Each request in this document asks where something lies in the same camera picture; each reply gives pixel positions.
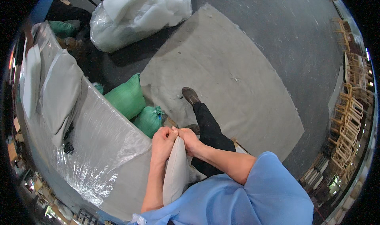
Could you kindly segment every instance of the white plastic bag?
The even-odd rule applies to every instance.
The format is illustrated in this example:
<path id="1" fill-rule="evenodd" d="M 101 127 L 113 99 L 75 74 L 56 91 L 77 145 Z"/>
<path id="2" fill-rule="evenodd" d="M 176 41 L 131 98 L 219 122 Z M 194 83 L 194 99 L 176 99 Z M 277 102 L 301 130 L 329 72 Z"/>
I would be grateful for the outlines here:
<path id="1" fill-rule="evenodd" d="M 99 50 L 114 52 L 191 14 L 191 0 L 104 0 L 92 13 L 90 38 Z"/>

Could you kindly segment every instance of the blue sleeve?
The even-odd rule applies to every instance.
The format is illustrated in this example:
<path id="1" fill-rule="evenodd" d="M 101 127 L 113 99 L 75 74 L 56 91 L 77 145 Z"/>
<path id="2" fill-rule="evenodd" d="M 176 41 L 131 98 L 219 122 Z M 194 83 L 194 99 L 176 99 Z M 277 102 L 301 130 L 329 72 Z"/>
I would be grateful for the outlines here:
<path id="1" fill-rule="evenodd" d="M 29 15 L 30 24 L 44 22 L 53 0 L 39 0 Z"/>
<path id="2" fill-rule="evenodd" d="M 312 224 L 310 197 L 272 152 L 264 152 L 244 189 L 262 224 Z"/>

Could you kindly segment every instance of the gray mat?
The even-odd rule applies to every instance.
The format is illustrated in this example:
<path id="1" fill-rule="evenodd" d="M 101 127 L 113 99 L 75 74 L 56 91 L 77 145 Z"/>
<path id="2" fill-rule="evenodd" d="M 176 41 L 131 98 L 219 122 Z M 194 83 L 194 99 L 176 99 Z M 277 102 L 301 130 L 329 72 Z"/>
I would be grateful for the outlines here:
<path id="1" fill-rule="evenodd" d="M 184 127 L 196 123 L 179 99 L 195 89 L 222 133 L 252 155 L 283 161 L 304 132 L 288 91 L 261 51 L 235 24 L 206 4 L 159 49 L 141 73 L 145 99 Z"/>

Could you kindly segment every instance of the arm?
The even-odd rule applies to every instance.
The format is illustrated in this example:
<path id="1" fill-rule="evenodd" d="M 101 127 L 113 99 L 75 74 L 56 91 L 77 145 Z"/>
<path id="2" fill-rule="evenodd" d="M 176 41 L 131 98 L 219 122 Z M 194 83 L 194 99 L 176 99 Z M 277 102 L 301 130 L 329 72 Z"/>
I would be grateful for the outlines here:
<path id="1" fill-rule="evenodd" d="M 29 49 L 33 47 L 33 35 L 31 34 L 31 24 L 29 18 L 26 19 L 26 22 L 23 26 L 24 34 L 25 34 L 25 41 L 26 41 L 26 49 L 25 49 L 25 56 L 27 56 Z"/>
<path id="2" fill-rule="evenodd" d="M 148 184 L 141 207 L 141 213 L 163 207 L 162 190 L 165 177 L 165 164 L 153 165 L 150 163 Z"/>
<path id="3" fill-rule="evenodd" d="M 218 168 L 239 184 L 244 185 L 246 183 L 248 175 L 256 162 L 256 157 L 204 145 L 188 128 L 179 129 L 178 136 L 184 140 L 189 156 L 199 158 Z"/>
<path id="4" fill-rule="evenodd" d="M 150 159 L 150 170 L 141 213 L 162 208 L 162 190 L 165 177 L 165 165 L 168 160 L 178 131 L 169 127 L 161 127 L 152 139 L 152 157 Z"/>

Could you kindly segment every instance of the blue shirt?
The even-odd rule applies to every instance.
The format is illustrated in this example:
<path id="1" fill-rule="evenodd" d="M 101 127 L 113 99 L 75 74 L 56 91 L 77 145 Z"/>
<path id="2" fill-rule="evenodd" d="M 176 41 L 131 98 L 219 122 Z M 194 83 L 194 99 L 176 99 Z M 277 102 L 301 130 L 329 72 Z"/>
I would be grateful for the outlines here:
<path id="1" fill-rule="evenodd" d="M 30 25 L 44 22 L 53 0 L 39 0 L 29 15 Z"/>
<path id="2" fill-rule="evenodd" d="M 264 152 L 240 185 L 215 175 L 167 206 L 141 214 L 146 224 L 308 225 L 314 207 L 306 191 L 272 152 Z"/>

